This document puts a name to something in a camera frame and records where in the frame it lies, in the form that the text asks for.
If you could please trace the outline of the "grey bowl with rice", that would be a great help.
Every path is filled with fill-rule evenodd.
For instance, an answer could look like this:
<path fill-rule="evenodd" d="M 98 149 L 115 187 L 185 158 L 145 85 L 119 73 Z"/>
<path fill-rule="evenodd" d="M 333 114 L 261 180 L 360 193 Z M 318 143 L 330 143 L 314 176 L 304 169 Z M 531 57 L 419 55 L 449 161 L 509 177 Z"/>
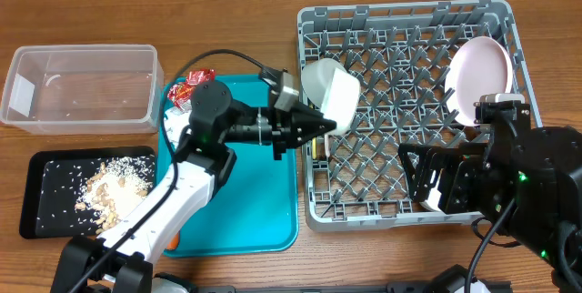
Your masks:
<path fill-rule="evenodd" d="M 321 107 L 335 71 L 342 68 L 343 66 L 333 58 L 323 58 L 303 68 L 301 86 L 313 105 Z"/>

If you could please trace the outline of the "white cup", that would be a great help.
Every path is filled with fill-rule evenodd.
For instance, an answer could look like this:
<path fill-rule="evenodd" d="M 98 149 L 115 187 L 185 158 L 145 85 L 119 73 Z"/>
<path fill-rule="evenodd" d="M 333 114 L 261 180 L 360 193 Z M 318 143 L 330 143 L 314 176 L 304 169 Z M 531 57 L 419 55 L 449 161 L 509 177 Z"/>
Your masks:
<path fill-rule="evenodd" d="M 439 207 L 439 201 L 441 198 L 441 192 L 438 190 L 437 186 L 432 187 L 427 195 L 427 198 L 420 203 L 422 207 L 432 212 L 441 212 Z"/>

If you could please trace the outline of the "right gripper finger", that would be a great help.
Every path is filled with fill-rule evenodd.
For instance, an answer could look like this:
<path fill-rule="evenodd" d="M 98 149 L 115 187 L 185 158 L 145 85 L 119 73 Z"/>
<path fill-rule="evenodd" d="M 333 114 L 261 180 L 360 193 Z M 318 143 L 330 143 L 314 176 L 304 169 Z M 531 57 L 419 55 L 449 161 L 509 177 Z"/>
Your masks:
<path fill-rule="evenodd" d="M 440 172 L 437 170 L 416 170 L 413 175 L 413 184 L 410 188 L 410 197 L 415 202 L 428 200 L 431 191 L 438 187 Z"/>
<path fill-rule="evenodd" d="M 410 154 L 418 156 L 418 164 L 423 165 L 423 162 L 431 153 L 447 153 L 454 154 L 457 153 L 457 148 L 447 148 L 442 146 L 430 146 L 430 145 L 419 145 L 411 143 L 400 144 L 397 150 L 398 157 L 400 159 L 401 165 L 406 173 L 415 173 L 416 170 L 413 167 L 413 162 L 409 157 Z"/>

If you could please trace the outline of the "orange carrot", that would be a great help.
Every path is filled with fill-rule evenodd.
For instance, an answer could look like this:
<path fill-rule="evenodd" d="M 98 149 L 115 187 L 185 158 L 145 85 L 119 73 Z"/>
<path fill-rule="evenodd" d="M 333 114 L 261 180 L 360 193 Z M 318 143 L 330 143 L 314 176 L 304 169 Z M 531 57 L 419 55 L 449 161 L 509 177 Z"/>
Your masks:
<path fill-rule="evenodd" d="M 180 242 L 180 233 L 176 233 L 174 237 L 168 243 L 166 249 L 167 250 L 176 250 Z"/>

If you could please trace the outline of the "white napkin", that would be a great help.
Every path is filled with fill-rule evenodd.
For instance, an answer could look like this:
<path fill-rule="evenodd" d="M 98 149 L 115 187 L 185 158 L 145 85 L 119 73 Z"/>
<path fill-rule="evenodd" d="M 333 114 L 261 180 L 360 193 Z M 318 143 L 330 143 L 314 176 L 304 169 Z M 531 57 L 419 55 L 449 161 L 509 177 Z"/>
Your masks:
<path fill-rule="evenodd" d="M 176 149 L 183 129 L 189 125 L 190 110 L 184 111 L 177 106 L 165 111 L 164 125 L 168 140 Z"/>

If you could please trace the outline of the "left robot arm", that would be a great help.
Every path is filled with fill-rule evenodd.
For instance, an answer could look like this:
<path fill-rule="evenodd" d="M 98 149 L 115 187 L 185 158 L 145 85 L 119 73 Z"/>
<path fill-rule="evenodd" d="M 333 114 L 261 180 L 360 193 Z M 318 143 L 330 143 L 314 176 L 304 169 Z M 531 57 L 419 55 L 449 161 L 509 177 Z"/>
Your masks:
<path fill-rule="evenodd" d="M 315 136 L 337 128 L 337 121 L 299 102 L 284 89 L 271 107 L 252 107 L 233 98 L 220 81 L 197 86 L 178 144 L 169 145 L 170 165 L 145 200 L 119 224 L 95 238 L 74 237 L 63 249 L 54 292 L 104 292 L 99 280 L 113 281 L 113 292 L 194 292 L 196 286 L 154 265 L 186 221 L 203 209 L 226 183 L 236 162 L 228 143 L 271 146 L 280 157 Z"/>

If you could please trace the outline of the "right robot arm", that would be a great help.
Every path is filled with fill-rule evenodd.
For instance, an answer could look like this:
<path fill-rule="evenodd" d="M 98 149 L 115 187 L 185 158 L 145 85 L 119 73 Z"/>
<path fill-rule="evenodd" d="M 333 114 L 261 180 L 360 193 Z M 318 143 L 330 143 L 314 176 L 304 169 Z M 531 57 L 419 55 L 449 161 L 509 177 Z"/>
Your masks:
<path fill-rule="evenodd" d="M 562 292 L 581 289 L 581 134 L 570 126 L 532 127 L 519 101 L 477 102 L 476 121 L 489 127 L 486 143 L 454 148 L 401 144 L 397 150 L 415 201 L 439 192 L 448 214 L 477 211 L 491 228 L 481 236 L 467 272 L 495 234 L 510 236 L 553 268 Z"/>

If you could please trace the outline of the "red snack wrapper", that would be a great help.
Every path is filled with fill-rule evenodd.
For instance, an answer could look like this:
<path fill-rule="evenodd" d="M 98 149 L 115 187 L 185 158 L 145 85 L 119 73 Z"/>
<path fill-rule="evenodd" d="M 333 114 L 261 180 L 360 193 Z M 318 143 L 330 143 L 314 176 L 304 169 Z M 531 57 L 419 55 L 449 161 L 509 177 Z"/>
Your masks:
<path fill-rule="evenodd" d="M 214 69 L 199 69 L 190 71 L 183 82 L 173 84 L 167 94 L 168 99 L 180 109 L 187 111 L 191 109 L 191 96 L 194 90 L 205 82 L 214 81 L 216 71 Z"/>

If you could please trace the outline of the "white bowl with nuts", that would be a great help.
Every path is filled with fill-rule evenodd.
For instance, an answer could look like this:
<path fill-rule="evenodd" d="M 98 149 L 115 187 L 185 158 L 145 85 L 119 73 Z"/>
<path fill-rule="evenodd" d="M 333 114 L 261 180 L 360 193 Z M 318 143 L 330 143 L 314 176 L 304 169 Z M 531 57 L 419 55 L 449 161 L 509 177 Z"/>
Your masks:
<path fill-rule="evenodd" d="M 344 70 L 334 70 L 331 83 L 326 88 L 321 105 L 324 119 L 336 122 L 332 136 L 342 136 L 351 127 L 360 95 L 360 82 Z"/>

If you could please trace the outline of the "white plastic fork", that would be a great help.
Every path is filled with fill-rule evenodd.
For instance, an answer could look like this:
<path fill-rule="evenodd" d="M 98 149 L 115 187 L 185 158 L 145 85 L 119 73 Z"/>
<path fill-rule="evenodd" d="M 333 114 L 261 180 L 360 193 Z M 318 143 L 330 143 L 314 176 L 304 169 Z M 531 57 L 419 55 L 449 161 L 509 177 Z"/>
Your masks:
<path fill-rule="evenodd" d="M 331 153 L 330 153 L 330 144 L 329 144 L 329 135 L 328 134 L 324 135 L 324 149 L 325 149 L 326 158 L 330 158 Z"/>

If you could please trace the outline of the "yellow plastic spoon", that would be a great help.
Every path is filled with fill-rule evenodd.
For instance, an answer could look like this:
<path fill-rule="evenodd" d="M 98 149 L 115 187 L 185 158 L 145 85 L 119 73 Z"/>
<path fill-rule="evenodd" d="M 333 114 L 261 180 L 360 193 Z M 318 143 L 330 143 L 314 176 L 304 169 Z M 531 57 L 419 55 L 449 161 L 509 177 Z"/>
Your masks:
<path fill-rule="evenodd" d="M 313 138 L 311 142 L 311 156 L 313 160 L 317 159 L 317 152 L 316 152 L 316 139 Z"/>

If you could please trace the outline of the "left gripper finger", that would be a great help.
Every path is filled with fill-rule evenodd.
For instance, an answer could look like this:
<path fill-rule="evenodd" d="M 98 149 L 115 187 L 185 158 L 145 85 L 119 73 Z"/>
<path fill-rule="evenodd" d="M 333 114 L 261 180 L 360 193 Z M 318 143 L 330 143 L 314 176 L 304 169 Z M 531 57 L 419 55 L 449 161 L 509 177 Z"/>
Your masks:
<path fill-rule="evenodd" d="M 308 121 L 299 127 L 299 142 L 303 145 L 317 136 L 322 136 L 336 129 L 336 121 L 325 118 L 318 118 L 314 121 Z"/>
<path fill-rule="evenodd" d="M 297 123 L 319 123 L 323 118 L 323 114 L 304 103 L 297 102 L 295 104 L 295 121 Z"/>

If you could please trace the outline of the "pink round plate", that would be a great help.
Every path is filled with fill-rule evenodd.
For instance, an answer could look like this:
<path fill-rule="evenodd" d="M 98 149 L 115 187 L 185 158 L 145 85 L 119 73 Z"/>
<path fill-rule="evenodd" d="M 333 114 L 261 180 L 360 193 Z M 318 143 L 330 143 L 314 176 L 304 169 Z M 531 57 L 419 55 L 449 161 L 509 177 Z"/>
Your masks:
<path fill-rule="evenodd" d="M 513 66 L 506 49 L 487 36 L 472 38 L 455 53 L 445 79 L 452 89 L 447 110 L 457 111 L 455 121 L 475 126 L 475 102 L 481 96 L 511 92 Z"/>

